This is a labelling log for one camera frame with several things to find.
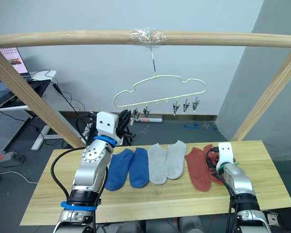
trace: wooden frame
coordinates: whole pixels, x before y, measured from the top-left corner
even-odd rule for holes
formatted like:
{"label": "wooden frame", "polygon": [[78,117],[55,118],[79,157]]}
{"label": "wooden frame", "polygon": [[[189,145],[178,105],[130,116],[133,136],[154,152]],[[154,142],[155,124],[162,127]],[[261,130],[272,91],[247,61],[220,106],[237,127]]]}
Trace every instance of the wooden frame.
{"label": "wooden frame", "polygon": [[[48,45],[130,45],[132,31],[71,31],[0,35],[0,48]],[[257,46],[291,48],[291,35],[262,33],[162,32],[160,45]],[[0,53],[0,79],[71,146],[83,142],[57,117],[46,103],[15,72]],[[232,140],[241,141],[291,79],[291,52],[271,84],[236,131]]]}

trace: blue band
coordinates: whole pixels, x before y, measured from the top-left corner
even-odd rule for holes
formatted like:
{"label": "blue band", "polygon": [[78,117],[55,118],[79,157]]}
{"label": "blue band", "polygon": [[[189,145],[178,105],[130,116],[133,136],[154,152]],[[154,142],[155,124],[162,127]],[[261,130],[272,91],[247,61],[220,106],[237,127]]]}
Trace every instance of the blue band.
{"label": "blue band", "polygon": [[66,210],[85,210],[85,211],[93,211],[97,209],[97,206],[76,206],[76,205],[68,205],[65,201],[62,201],[60,204],[61,207],[64,207]]}
{"label": "blue band", "polygon": [[116,140],[110,139],[110,138],[104,137],[104,136],[96,136],[96,137],[94,137],[94,139],[100,139],[100,140],[103,140],[105,142],[109,142],[113,147],[115,147],[116,143],[117,143]]}

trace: blue sock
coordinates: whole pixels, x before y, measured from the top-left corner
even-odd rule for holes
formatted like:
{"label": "blue sock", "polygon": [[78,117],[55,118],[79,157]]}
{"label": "blue sock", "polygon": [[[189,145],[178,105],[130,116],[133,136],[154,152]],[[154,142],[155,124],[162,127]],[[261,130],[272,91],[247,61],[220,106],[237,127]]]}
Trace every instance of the blue sock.
{"label": "blue sock", "polygon": [[112,156],[105,186],[107,190],[116,191],[123,187],[132,156],[133,153],[129,149],[125,149],[121,153]]}
{"label": "blue sock", "polygon": [[149,182],[147,151],[137,148],[129,166],[129,182],[133,188],[142,188]]}

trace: gray floor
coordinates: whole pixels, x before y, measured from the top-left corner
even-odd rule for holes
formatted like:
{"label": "gray floor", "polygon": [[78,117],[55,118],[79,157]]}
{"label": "gray floor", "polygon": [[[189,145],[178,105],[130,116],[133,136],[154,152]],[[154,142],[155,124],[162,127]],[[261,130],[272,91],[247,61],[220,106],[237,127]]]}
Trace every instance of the gray floor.
{"label": "gray floor", "polygon": [[[44,123],[34,118],[32,125],[40,129]],[[177,140],[185,143],[226,141],[213,122],[200,121],[165,121],[164,123],[134,123],[130,130],[136,133],[133,145],[152,145],[155,143],[172,144]],[[25,126],[8,146],[7,151],[15,151],[26,157],[22,166],[0,168],[0,172],[18,171],[30,181],[36,182],[51,155],[53,149],[60,149],[61,142],[54,146],[43,144],[38,151],[30,150],[38,132],[30,126]],[[291,161],[275,162],[275,165],[291,196]],[[35,184],[26,183],[15,174],[0,176],[0,233],[51,233],[54,226],[19,226],[26,210]],[[224,232],[226,215],[201,216],[207,233]],[[146,222],[147,233],[175,233],[177,232],[175,219],[157,219]],[[106,226],[108,233],[114,233],[112,226]],[[273,229],[274,233],[285,232]]]}

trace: computer monitor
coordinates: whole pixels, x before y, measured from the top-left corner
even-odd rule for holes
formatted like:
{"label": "computer monitor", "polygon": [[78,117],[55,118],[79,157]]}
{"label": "computer monitor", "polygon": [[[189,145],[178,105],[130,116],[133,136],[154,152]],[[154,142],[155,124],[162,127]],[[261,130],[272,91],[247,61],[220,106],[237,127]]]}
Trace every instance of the computer monitor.
{"label": "computer monitor", "polygon": [[29,76],[29,72],[25,67],[23,59],[21,58],[17,48],[1,48],[0,52],[21,76]]}

